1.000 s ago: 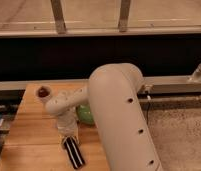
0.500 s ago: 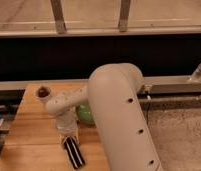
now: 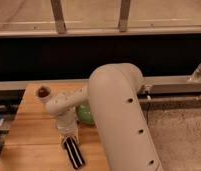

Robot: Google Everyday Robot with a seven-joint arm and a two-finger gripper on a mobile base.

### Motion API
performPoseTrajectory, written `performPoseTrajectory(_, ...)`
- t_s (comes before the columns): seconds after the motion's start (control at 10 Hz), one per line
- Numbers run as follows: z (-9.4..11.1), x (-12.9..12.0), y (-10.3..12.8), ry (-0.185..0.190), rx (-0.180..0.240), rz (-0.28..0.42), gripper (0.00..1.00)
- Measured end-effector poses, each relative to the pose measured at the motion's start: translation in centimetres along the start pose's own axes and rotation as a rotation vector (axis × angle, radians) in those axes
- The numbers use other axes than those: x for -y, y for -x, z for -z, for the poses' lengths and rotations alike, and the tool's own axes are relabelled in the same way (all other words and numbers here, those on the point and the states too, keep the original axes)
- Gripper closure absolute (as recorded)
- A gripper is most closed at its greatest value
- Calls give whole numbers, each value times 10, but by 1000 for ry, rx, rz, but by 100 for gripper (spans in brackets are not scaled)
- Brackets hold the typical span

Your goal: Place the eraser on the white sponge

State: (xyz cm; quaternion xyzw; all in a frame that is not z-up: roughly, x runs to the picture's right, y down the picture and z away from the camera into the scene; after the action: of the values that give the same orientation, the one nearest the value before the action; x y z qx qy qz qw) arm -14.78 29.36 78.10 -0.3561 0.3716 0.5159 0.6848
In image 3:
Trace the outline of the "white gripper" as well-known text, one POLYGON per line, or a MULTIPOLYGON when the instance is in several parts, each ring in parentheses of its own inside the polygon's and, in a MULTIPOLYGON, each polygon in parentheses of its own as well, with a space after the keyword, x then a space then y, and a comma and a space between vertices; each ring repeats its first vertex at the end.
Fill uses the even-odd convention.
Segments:
POLYGON ((60 134, 61 147, 65 149, 65 142, 68 135, 75 135, 78 131, 75 115, 71 112, 65 112, 57 117, 57 128, 60 134))

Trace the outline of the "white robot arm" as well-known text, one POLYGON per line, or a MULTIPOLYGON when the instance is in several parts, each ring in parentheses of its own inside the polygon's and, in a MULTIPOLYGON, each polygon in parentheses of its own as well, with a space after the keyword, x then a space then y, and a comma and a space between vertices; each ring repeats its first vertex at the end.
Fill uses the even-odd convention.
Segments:
POLYGON ((85 87, 53 97, 46 110, 56 115, 87 101, 110 171, 164 171, 137 97, 143 83, 133 64, 103 65, 85 87))

